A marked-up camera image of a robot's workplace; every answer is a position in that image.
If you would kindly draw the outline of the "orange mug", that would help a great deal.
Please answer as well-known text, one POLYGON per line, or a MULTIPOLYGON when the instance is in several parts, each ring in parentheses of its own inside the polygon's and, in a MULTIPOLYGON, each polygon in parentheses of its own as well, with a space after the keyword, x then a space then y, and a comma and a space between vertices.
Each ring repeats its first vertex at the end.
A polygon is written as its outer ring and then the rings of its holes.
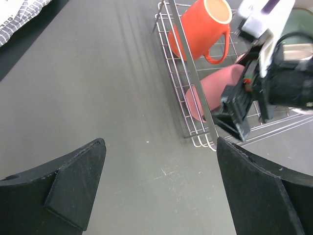
POLYGON ((197 0, 181 16, 181 24, 194 60, 203 56, 210 64, 221 63, 228 54, 232 11, 225 0, 197 0), (210 49, 224 36, 224 54, 210 56, 210 49))

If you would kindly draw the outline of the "pink cup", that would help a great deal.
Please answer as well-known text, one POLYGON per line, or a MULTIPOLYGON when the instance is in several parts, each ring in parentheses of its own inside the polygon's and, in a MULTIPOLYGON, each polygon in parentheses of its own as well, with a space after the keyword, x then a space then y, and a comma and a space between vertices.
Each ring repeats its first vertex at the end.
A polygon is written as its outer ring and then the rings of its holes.
MULTIPOLYGON (((235 86, 244 69, 245 67, 243 65, 233 64, 220 69, 201 80, 202 89, 210 111, 220 107, 220 97, 225 87, 227 85, 235 86)), ((185 98, 192 117, 198 121, 202 120, 204 112, 195 86, 187 90, 185 98)))

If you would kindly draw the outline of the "mint green bowl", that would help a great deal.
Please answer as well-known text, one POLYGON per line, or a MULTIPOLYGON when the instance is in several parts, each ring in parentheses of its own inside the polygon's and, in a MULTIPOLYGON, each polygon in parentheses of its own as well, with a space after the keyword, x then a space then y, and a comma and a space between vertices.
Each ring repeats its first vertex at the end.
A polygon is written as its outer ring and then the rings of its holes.
MULTIPOLYGON (((295 7, 292 9, 290 16, 286 22, 282 36, 294 31, 301 31, 313 35, 313 12, 305 8, 295 7)), ((290 37, 283 41, 286 45, 291 44, 307 44, 313 43, 304 37, 290 37)))

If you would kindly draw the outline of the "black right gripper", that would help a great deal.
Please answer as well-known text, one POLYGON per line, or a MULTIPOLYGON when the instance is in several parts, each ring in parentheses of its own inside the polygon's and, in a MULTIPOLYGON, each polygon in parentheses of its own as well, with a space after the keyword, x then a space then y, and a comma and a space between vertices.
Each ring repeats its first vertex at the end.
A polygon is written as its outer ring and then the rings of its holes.
POLYGON ((313 37, 294 31, 282 36, 270 54, 270 64, 261 76, 261 48, 245 54, 243 83, 227 85, 215 111, 215 124, 235 139, 245 142, 250 133, 247 114, 256 100, 261 119, 273 117, 276 106, 311 111, 313 109, 313 37))

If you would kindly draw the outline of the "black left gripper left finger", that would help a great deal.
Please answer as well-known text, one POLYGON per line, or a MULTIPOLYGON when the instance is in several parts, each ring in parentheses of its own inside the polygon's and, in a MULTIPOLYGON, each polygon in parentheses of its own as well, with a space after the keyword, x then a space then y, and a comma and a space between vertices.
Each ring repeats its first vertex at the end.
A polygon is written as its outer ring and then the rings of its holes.
POLYGON ((2 235, 81 235, 106 156, 102 138, 0 181, 2 235))

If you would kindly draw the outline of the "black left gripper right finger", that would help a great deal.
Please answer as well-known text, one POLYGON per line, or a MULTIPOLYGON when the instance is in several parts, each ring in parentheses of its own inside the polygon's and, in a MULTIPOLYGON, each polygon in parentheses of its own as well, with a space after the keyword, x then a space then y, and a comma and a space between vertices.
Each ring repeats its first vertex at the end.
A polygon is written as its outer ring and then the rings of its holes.
POLYGON ((311 235, 313 178, 217 139, 217 159, 238 235, 311 235))

